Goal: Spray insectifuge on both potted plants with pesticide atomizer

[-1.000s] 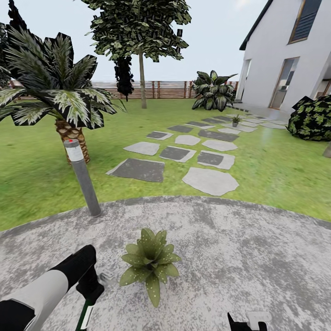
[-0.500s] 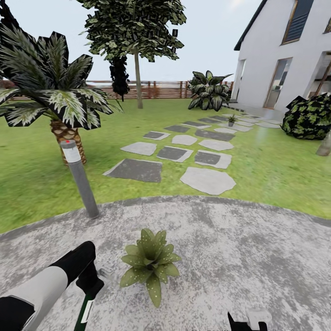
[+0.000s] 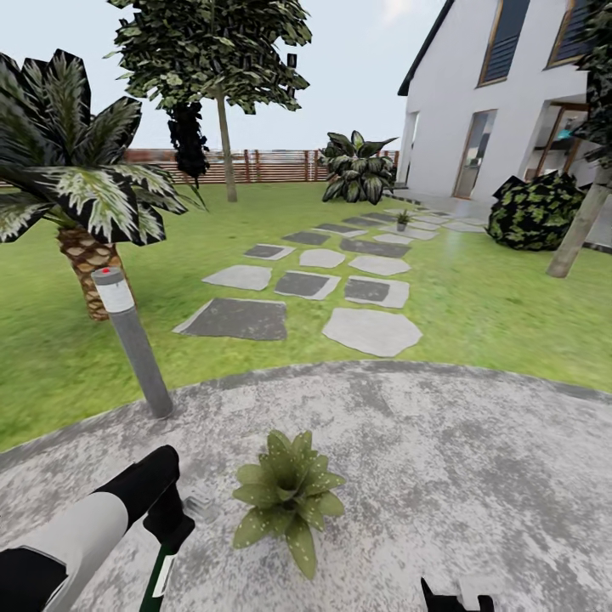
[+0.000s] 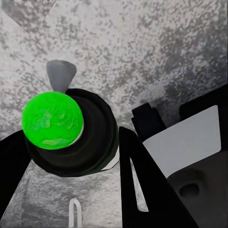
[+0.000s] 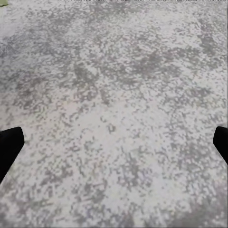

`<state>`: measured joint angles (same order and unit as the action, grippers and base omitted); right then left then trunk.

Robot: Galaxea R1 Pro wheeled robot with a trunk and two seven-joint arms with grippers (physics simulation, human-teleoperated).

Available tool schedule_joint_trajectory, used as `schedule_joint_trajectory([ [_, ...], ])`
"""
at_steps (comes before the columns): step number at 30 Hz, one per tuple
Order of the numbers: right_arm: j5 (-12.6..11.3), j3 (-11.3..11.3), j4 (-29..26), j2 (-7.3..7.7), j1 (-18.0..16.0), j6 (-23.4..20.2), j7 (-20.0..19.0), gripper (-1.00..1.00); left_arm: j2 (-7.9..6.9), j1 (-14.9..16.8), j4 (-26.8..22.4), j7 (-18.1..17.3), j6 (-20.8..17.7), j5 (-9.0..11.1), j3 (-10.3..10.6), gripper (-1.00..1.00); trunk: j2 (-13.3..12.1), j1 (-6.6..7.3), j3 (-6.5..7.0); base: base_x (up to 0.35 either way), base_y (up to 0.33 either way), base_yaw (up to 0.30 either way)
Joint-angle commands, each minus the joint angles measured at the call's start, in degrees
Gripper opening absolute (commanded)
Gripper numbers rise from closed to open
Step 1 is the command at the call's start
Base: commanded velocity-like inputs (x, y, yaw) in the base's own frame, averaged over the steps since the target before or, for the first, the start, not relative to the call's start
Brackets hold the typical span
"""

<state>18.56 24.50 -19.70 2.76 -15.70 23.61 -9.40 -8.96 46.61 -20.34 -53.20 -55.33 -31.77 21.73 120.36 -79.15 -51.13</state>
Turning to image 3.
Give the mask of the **insectifuge atomizer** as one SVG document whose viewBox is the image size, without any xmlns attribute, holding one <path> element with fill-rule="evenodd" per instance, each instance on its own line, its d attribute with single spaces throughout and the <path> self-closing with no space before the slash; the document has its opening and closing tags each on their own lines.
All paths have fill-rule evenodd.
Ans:
<svg viewBox="0 0 612 612">
<path fill-rule="evenodd" d="M 139 612 L 159 612 L 176 557 L 177 553 L 162 541 Z"/>
</svg>

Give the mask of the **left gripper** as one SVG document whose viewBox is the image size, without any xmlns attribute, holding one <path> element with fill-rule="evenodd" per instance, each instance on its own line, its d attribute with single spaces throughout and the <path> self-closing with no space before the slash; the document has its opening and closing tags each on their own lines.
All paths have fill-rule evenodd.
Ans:
<svg viewBox="0 0 612 612">
<path fill-rule="evenodd" d="M 164 541 L 175 552 L 188 539 L 195 526 L 195 520 L 183 513 L 179 497 L 176 497 L 176 501 L 168 510 L 162 513 L 150 513 L 144 519 L 144 528 L 151 531 L 158 541 Z"/>
</svg>

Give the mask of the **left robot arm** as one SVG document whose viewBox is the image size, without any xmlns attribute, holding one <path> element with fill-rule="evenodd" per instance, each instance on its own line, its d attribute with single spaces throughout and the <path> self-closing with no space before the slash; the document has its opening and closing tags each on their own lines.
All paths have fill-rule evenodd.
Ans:
<svg viewBox="0 0 612 612">
<path fill-rule="evenodd" d="M 196 526 L 187 509 L 211 518 L 215 503 L 194 487 L 177 496 L 179 462 L 159 446 L 89 496 L 0 548 L 0 612 L 69 612 L 133 523 L 177 552 Z"/>
</svg>

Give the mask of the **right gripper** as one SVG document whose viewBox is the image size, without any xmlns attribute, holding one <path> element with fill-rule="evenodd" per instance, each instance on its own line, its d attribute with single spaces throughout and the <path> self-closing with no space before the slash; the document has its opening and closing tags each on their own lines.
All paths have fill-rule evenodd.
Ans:
<svg viewBox="0 0 612 612">
<path fill-rule="evenodd" d="M 421 584 L 428 612 L 467 612 L 456 596 L 436 596 L 424 578 L 421 579 Z M 494 603 L 489 596 L 479 596 L 479 605 L 479 612 L 494 612 Z"/>
</svg>

